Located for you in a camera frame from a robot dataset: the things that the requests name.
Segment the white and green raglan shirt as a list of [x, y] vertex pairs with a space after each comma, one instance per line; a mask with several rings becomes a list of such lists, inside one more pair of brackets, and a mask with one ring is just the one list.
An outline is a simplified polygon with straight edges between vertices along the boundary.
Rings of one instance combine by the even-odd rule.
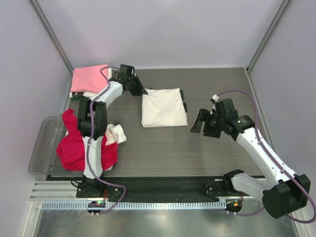
[[179, 88], [146, 89], [142, 95], [144, 128], [187, 126], [187, 113]]

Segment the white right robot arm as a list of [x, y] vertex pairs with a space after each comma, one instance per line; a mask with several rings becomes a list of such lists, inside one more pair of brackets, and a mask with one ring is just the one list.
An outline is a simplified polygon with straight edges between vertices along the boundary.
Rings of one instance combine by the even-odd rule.
[[223, 191], [242, 192], [259, 200], [275, 219], [297, 211], [308, 203], [311, 182], [289, 168], [269, 146], [248, 116], [240, 116], [230, 98], [213, 101], [212, 110], [200, 109], [191, 133], [220, 138], [232, 137], [255, 161], [266, 180], [261, 181], [237, 169], [223, 175]]

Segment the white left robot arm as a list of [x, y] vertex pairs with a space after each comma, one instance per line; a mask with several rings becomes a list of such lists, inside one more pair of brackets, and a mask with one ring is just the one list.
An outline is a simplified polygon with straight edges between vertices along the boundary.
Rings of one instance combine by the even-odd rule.
[[82, 181], [77, 187], [78, 198], [100, 197], [108, 186], [102, 180], [101, 162], [102, 140], [108, 126], [108, 106], [126, 91], [135, 97], [147, 94], [133, 66], [121, 64], [118, 68], [110, 68], [117, 70], [110, 79], [103, 73], [108, 67], [100, 69], [106, 86], [96, 96], [89, 100], [80, 100], [79, 103], [77, 128], [83, 140], [85, 165]]

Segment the red t shirt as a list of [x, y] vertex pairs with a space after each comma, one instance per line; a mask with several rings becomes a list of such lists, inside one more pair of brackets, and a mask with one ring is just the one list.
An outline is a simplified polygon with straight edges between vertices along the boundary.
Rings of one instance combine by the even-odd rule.
[[[63, 167], [70, 171], [84, 171], [85, 151], [80, 131], [77, 129], [77, 118], [74, 110], [68, 109], [62, 114], [63, 123], [68, 134], [57, 146], [56, 153]], [[103, 170], [110, 170], [118, 160], [117, 143], [106, 146], [106, 136], [101, 142], [101, 164]]]

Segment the clear plastic bin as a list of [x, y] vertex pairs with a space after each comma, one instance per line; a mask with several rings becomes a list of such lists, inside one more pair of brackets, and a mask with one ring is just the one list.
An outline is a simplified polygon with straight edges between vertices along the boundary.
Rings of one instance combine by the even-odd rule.
[[[109, 117], [108, 124], [118, 125], [120, 124], [120, 118], [116, 116]], [[63, 123], [62, 115], [47, 117], [42, 122], [29, 163], [31, 174], [65, 177], [83, 175], [83, 171], [66, 170], [56, 153], [57, 146], [67, 134], [68, 131]]]

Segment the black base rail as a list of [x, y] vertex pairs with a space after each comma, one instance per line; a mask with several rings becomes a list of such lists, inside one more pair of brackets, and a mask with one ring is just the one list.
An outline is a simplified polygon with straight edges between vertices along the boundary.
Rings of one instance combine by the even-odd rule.
[[221, 197], [241, 197], [243, 193], [228, 190], [222, 176], [187, 177], [106, 177], [91, 184], [82, 178], [72, 180], [78, 198], [101, 198], [116, 202], [190, 203], [216, 202]]

